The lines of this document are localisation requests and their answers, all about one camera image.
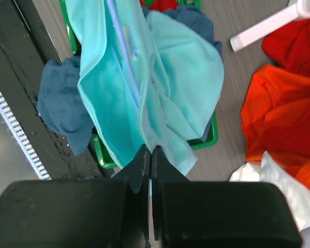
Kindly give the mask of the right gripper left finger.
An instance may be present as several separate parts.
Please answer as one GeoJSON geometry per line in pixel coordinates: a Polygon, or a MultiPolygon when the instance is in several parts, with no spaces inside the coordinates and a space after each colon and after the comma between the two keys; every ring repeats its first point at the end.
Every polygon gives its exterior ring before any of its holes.
{"type": "Polygon", "coordinates": [[[0,247],[147,247],[150,153],[113,178],[17,181],[0,196],[0,247]]]}

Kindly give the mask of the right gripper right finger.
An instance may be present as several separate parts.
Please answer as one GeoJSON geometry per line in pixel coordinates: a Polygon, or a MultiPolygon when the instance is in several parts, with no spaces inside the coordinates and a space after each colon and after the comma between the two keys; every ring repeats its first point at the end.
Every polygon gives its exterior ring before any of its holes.
{"type": "Polygon", "coordinates": [[[301,247],[288,202],[267,182],[190,181],[161,147],[151,156],[152,218],[160,247],[301,247]]]}

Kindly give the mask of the dark blue t shirt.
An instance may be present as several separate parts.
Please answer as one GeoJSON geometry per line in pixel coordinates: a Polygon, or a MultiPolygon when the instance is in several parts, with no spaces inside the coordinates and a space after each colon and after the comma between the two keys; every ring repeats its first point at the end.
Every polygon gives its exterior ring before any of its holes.
{"type": "MultiPolygon", "coordinates": [[[[219,53],[222,43],[214,39],[213,22],[197,7],[178,6],[163,12],[199,34],[219,53]]],[[[85,152],[95,127],[79,94],[81,50],[62,64],[51,59],[43,70],[38,94],[37,111],[45,124],[56,134],[68,139],[74,155],[85,152]]]]}

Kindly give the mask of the light teal t shirt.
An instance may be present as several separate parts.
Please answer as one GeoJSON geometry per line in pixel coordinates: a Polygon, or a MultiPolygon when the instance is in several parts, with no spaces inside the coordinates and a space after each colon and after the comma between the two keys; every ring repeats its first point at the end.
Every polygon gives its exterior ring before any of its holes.
{"type": "Polygon", "coordinates": [[[81,99],[111,158],[130,163],[141,145],[162,147],[187,174],[224,83],[216,47],[139,1],[66,1],[81,43],[81,99]]]}

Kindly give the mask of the blue wire hanger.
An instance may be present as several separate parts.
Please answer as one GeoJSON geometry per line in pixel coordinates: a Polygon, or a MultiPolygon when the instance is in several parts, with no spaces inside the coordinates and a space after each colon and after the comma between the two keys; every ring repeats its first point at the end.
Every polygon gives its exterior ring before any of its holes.
{"type": "Polygon", "coordinates": [[[130,77],[130,84],[131,84],[131,94],[132,98],[134,100],[134,103],[136,104],[136,107],[139,107],[140,105],[140,100],[141,100],[141,95],[139,91],[139,87],[136,83],[135,75],[132,70],[132,64],[131,64],[131,59],[128,51],[128,43],[126,41],[122,25],[119,20],[118,12],[116,9],[116,2],[112,0],[106,1],[109,13],[111,15],[113,24],[114,24],[114,29],[116,31],[117,39],[119,46],[121,48],[121,55],[122,58],[125,60],[126,67],[127,67],[127,72],[130,77]]]}

